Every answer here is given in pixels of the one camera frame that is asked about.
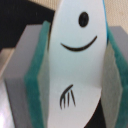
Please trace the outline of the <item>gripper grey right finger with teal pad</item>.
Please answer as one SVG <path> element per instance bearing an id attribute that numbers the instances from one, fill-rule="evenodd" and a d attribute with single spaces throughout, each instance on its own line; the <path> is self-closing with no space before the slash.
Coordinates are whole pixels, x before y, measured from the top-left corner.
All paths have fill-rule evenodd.
<path id="1" fill-rule="evenodd" d="M 128 34 L 108 28 L 101 104 L 106 128 L 128 128 Z"/>

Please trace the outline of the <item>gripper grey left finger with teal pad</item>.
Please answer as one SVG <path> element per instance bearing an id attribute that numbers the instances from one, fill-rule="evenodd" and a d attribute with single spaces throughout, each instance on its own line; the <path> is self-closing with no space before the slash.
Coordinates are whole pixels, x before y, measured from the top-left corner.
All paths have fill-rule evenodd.
<path id="1" fill-rule="evenodd" d="M 28 25 L 4 74 L 15 128 L 44 128 L 38 74 L 44 59 L 50 23 Z"/>

